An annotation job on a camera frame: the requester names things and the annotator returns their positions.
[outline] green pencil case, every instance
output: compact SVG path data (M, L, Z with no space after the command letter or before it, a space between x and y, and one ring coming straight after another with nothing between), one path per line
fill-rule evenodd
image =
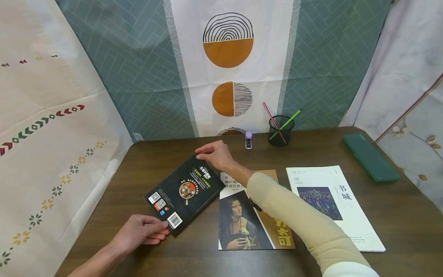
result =
M343 136L343 143L373 183L393 183L400 175L361 134Z

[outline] pencil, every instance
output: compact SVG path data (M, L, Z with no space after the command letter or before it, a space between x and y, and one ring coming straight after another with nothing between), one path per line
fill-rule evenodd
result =
M286 121L285 124L283 124L283 126L281 126L279 129L283 129L284 127L286 127L286 125L288 125L301 111L303 110L303 108L299 109L293 116L291 116L291 118ZM269 138L269 140L273 139L275 136L277 135L277 132L275 132L272 137Z
M277 130L280 129L280 128L278 127L276 121L275 121L274 118L272 117L272 114L271 114L271 112L269 111L268 106L266 106L266 103L265 103L265 102L263 102L263 106L264 106L264 109L266 110L266 112L268 113L269 118L272 120L272 123L274 124L274 127L275 127ZM284 140L283 134L282 134L280 131L278 131L278 133L280 134L281 139L284 141L284 144L286 144L286 141Z

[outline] herringbone pattern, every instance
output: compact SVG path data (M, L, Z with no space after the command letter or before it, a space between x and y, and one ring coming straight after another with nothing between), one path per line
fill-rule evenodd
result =
M295 129L337 127L371 61L390 0L302 0L283 114Z
M194 137L162 0L57 0L131 133Z

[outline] qr code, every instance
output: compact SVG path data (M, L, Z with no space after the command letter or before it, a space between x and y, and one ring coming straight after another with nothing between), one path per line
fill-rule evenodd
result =
M160 199L160 195L158 192L156 192L153 195L151 195L151 197L149 197L148 199L149 199L149 202L151 202L151 204L154 204L157 200Z
M167 221L169 222L169 225L173 229L177 228L177 226L183 222L183 220L179 217L179 215L176 212L174 212L170 217L168 217Z
M160 199L159 201L157 201L157 203L155 203L154 207L157 211L161 210L164 206L166 205L165 200Z

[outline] wooden table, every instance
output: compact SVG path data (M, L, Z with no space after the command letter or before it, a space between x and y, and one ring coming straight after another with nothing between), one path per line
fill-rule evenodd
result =
M285 148L272 147L267 134L257 134L252 150L245 150L244 136L139 142L130 148L57 276L68 275L91 258L130 215L154 215L143 195L196 148L218 139L246 167L275 169L286 187L285 167L340 165L387 249L363 254L379 275L443 276L443 216L399 170L396 183L371 183L341 143L348 133L364 132L354 127L296 131ZM296 250L218 251L216 199L176 238L139 247L111 276L320 276L313 257L298 237L295 240Z

